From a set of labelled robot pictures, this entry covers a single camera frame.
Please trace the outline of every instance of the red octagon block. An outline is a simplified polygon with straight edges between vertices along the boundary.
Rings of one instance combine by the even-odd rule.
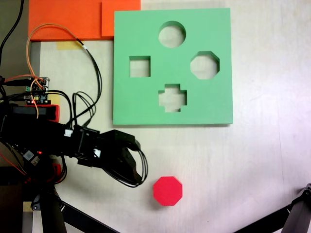
[[[162,176],[154,184],[154,198],[163,206],[173,206],[183,196],[183,185],[174,176]]]

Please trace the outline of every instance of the circular hole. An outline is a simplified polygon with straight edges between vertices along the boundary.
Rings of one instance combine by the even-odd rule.
[[[186,30],[183,25],[176,21],[166,22],[162,25],[159,33],[159,41],[168,48],[180,46],[186,39]]]

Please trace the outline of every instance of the orange foam sheet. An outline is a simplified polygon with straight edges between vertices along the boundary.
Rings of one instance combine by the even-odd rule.
[[[113,39],[115,11],[139,11],[140,0],[103,0],[102,37]]]
[[[30,0],[28,34],[44,23],[61,24],[81,40],[106,40],[114,36],[114,12],[140,10],[140,0]],[[32,41],[73,40],[66,31],[47,27]]]

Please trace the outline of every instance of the circuit board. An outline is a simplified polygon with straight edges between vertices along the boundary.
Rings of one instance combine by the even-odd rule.
[[[49,81],[50,79],[47,77],[44,77],[43,80],[38,80],[38,82],[43,86],[43,90],[47,91],[49,89]],[[26,86],[26,91],[30,91],[30,86]],[[40,91],[40,87],[35,82],[32,86],[32,91]],[[48,100],[48,94],[47,93],[40,93],[40,94],[33,94],[34,99],[32,100],[31,95],[27,95],[24,97],[26,100],[27,105],[34,105],[34,101],[36,104],[51,104],[51,101]]]

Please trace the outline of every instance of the square hole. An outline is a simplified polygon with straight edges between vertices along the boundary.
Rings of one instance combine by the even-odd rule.
[[[150,56],[130,56],[130,77],[150,77]]]

